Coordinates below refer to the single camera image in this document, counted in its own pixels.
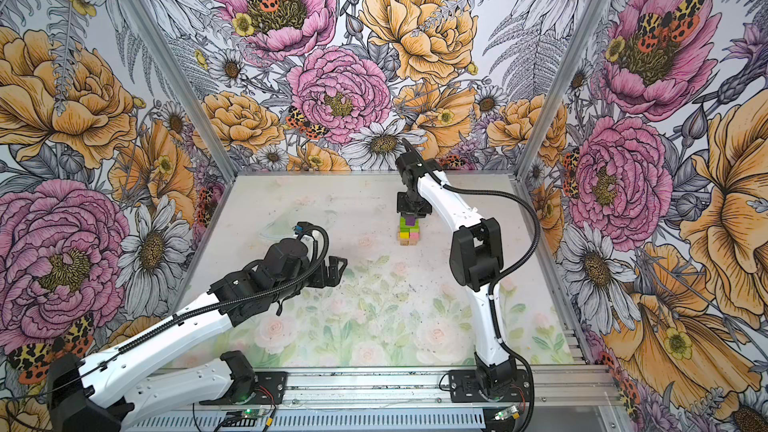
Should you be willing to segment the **large green block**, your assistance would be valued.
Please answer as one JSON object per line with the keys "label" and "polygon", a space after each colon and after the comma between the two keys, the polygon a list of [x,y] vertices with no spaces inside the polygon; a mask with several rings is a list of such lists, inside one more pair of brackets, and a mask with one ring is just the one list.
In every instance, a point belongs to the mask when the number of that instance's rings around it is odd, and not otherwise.
{"label": "large green block", "polygon": [[420,226],[417,219],[414,219],[412,221],[408,221],[406,218],[402,217],[399,222],[399,231],[400,233],[419,233],[420,232]]}

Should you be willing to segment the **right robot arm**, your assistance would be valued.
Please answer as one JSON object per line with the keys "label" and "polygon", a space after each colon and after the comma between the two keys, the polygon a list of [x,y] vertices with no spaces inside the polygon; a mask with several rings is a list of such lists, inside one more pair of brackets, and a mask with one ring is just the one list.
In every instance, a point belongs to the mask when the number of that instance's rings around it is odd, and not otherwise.
{"label": "right robot arm", "polygon": [[397,196],[397,211],[408,225],[435,212],[452,232],[448,265],[470,298],[476,380],[479,390],[491,398],[518,378],[516,359],[504,342],[494,290],[503,266],[501,227],[496,219],[485,218],[469,206],[436,166],[415,151],[396,159],[406,187]]}

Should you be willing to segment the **natural wood plank block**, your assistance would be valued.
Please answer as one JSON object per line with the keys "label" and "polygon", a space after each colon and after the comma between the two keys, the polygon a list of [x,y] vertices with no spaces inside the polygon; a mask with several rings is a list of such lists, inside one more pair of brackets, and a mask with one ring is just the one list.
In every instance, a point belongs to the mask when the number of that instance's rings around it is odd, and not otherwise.
{"label": "natural wood plank block", "polygon": [[406,238],[399,238],[398,242],[403,246],[412,246],[417,245],[420,239],[418,237],[406,237]]}

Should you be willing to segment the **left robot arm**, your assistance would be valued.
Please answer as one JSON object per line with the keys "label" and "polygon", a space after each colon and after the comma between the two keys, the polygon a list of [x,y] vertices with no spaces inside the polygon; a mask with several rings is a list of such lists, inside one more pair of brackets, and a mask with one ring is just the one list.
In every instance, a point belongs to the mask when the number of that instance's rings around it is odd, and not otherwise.
{"label": "left robot arm", "polygon": [[280,306],[305,288],[339,285],[348,261],[298,238],[273,244],[261,259],[230,272],[185,308],[136,336],[78,359],[67,353],[48,373],[47,408],[55,431],[125,431],[197,403],[276,403],[240,351],[172,373],[160,368],[190,349]]}

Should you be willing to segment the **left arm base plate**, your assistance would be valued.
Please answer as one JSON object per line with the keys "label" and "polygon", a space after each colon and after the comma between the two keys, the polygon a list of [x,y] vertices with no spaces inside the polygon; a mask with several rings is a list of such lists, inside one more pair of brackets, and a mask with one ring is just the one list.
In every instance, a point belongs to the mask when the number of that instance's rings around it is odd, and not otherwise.
{"label": "left arm base plate", "polygon": [[201,405],[281,405],[286,392],[287,372],[256,372],[252,377],[236,379],[224,395]]}

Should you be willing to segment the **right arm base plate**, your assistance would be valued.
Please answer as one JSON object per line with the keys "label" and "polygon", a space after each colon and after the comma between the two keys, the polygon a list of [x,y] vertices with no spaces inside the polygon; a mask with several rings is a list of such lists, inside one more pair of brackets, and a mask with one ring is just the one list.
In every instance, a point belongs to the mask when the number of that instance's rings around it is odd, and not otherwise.
{"label": "right arm base plate", "polygon": [[497,370],[453,369],[444,383],[453,403],[530,403],[533,381],[530,374],[519,368],[515,374]]}

